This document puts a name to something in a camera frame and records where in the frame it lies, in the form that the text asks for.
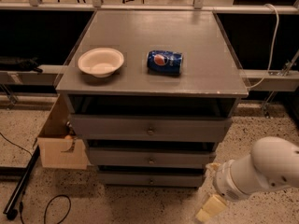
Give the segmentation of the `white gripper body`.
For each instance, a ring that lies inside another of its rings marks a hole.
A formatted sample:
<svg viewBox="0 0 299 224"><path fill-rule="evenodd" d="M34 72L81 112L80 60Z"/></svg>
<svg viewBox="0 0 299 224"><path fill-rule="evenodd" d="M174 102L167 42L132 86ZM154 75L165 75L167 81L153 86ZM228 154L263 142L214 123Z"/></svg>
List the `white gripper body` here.
<svg viewBox="0 0 299 224"><path fill-rule="evenodd" d="M242 192L235 184L231 175L234 160L229 160L219 166L213 178L213 186L220 196L229 202L246 200L249 195Z"/></svg>

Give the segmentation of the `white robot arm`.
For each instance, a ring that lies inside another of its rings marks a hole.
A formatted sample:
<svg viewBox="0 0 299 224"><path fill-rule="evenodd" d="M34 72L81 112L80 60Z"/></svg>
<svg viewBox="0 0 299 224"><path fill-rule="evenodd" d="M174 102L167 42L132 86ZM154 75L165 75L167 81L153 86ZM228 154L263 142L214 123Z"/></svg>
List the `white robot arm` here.
<svg viewBox="0 0 299 224"><path fill-rule="evenodd" d="M223 164L210 163L215 192L203 201L196 219L202 223L256 192L299 188L299 146L278 137L256 141L250 154Z"/></svg>

